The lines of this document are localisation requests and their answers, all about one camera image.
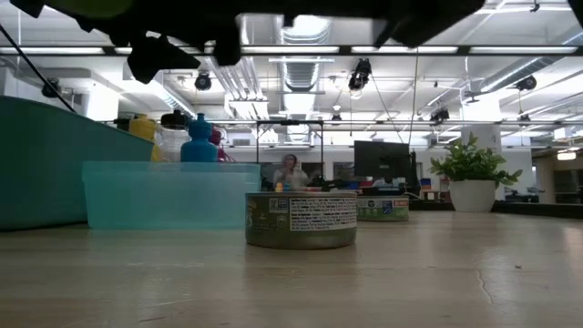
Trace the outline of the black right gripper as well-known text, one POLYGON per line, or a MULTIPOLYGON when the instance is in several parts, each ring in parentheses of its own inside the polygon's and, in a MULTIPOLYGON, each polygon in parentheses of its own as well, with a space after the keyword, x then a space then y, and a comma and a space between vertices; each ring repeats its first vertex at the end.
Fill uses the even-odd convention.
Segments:
MULTIPOLYGON (((40 17, 44 0, 9 0, 10 4, 32 16, 40 17)), ((241 14, 290 14, 290 0, 134 0, 123 14, 110 18, 75 15, 87 31, 99 30, 115 46, 131 46, 128 64, 135 78, 148 83, 160 69, 197 68, 190 58, 169 39, 176 38, 200 52, 209 41, 212 55, 221 66, 234 66, 241 58, 241 14)))

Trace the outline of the yellow mustard bottle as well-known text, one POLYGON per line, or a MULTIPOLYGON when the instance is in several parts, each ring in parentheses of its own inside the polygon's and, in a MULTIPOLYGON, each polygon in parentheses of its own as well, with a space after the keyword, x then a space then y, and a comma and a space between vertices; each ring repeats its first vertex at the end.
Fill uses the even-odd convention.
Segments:
POLYGON ((137 114, 129 121, 128 131, 137 137, 143 138, 153 143, 151 160, 160 162, 160 148, 156 144, 156 123, 145 114, 137 114))

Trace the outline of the clear bottle black cap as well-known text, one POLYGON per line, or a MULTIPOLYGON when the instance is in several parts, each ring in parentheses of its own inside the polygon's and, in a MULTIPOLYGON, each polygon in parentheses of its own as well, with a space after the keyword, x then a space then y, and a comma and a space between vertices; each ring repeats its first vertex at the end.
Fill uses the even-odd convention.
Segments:
POLYGON ((178 109, 161 117, 157 142, 163 161, 180 162, 181 146, 190 141, 188 123, 189 117, 178 109))

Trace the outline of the blue plastic bottle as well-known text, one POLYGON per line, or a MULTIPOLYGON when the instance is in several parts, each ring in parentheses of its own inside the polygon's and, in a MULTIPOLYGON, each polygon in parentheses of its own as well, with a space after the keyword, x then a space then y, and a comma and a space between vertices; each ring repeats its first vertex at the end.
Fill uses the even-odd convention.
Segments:
POLYGON ((182 144, 180 149, 181 162, 217 162, 218 147, 210 142, 213 127, 205 119, 205 115, 199 113, 188 124, 190 141, 182 144))

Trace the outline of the silver tin can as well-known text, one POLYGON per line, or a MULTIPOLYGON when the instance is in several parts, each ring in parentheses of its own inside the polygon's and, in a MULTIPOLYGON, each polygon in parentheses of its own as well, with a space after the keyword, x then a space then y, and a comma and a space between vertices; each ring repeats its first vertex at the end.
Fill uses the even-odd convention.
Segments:
POLYGON ((325 250, 356 241, 353 192, 261 192, 246 195, 245 240, 279 250, 325 250))
POLYGON ((358 221, 409 221, 409 199, 394 196, 359 196, 358 221))

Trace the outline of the teal plastic bin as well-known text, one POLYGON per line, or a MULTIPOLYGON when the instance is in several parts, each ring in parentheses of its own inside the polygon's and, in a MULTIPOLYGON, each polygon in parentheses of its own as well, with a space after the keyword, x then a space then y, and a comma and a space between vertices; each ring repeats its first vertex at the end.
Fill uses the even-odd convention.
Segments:
POLYGON ((87 218, 86 161, 148 161, 153 143, 45 103, 0 96, 0 231, 87 218))

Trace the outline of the translucent teal bin lid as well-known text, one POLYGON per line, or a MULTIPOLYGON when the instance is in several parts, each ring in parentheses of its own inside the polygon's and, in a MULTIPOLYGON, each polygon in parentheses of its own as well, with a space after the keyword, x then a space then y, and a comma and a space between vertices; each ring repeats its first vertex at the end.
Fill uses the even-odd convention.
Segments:
POLYGON ((94 230, 240 230, 261 166, 228 162, 88 161, 82 167, 94 230))

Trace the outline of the person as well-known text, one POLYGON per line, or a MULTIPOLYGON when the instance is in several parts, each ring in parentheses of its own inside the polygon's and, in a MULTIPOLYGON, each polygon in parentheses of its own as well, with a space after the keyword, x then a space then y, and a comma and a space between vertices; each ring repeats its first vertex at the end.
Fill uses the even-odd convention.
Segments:
POLYGON ((309 183, 307 174, 298 167, 298 159, 293 154, 284 155, 281 160, 282 167, 273 175, 273 185, 279 183, 288 185, 290 190, 303 190, 309 183))

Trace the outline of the black monitor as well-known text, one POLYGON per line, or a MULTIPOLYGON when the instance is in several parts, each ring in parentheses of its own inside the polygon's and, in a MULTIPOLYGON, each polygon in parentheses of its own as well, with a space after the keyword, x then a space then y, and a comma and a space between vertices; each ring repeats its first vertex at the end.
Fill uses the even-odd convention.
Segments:
POLYGON ((408 144, 357 140, 353 154, 358 177, 407 179, 412 171, 408 144))

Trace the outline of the small green potted plant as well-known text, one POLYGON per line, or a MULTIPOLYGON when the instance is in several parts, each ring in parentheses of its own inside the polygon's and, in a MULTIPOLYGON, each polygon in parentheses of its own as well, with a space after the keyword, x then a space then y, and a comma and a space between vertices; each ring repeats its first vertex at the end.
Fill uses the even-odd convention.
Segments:
POLYGON ((470 131, 467 141, 456 140, 445 147, 442 159, 430 160, 430 172, 449 180, 450 198, 459 212, 490 212, 497 189, 514 185, 523 173, 501 169, 506 159, 489 147, 479 148, 478 141, 470 131))

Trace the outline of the white pillar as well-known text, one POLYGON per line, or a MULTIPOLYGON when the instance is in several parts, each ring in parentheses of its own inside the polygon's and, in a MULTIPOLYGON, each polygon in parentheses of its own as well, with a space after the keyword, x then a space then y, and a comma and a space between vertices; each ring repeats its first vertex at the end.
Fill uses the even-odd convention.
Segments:
POLYGON ((477 149, 491 149, 496 153, 502 151, 501 130, 498 125, 469 125, 461 128, 464 144, 470 141, 471 135, 476 138, 477 149))

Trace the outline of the long black frame crossbar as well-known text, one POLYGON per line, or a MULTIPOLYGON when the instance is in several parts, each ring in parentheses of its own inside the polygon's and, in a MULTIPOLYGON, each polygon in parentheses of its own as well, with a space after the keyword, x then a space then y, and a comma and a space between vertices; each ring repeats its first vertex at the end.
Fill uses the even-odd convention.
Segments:
MULTIPOLYGON (((454 211, 455 207, 452 203, 414 200, 409 202, 409 209, 414 211, 454 211)), ((583 205, 581 204, 540 204, 497 200, 491 211, 494 213, 583 220, 583 205)))

